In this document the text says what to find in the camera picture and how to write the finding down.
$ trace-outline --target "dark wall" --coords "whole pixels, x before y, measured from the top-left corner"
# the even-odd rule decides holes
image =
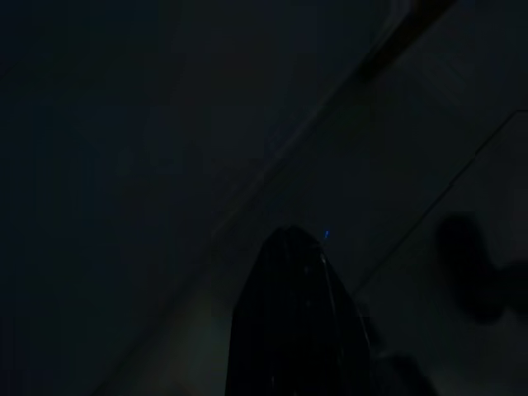
[[[2,386],[88,395],[108,376],[239,186],[359,63],[369,15],[366,0],[2,5]]]

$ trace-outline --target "black object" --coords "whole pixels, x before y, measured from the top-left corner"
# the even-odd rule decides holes
[[[528,319],[528,262],[512,262],[500,270],[498,289],[506,306]]]
[[[318,241],[297,227],[278,229],[233,311],[225,394],[436,394],[412,360],[372,359],[376,339]]]
[[[499,271],[488,258],[479,227],[468,214],[452,214],[437,232],[441,264],[459,307],[479,323],[494,323],[504,312]]]

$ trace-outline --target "wall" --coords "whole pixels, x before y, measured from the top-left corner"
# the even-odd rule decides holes
[[[358,2],[2,5],[2,386],[88,395],[369,47]]]

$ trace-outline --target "dark object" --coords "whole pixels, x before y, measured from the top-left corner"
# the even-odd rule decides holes
[[[226,396],[435,395],[417,365],[372,359],[363,315],[316,239],[276,230],[233,311]]]
[[[499,286],[506,306],[528,319],[528,262],[513,262],[499,272]]]
[[[394,33],[369,54],[358,69],[365,80],[378,76],[455,3],[455,0],[417,0]]]
[[[436,236],[441,264],[460,308],[479,323],[497,321],[505,309],[504,296],[477,224],[468,215],[453,214]]]

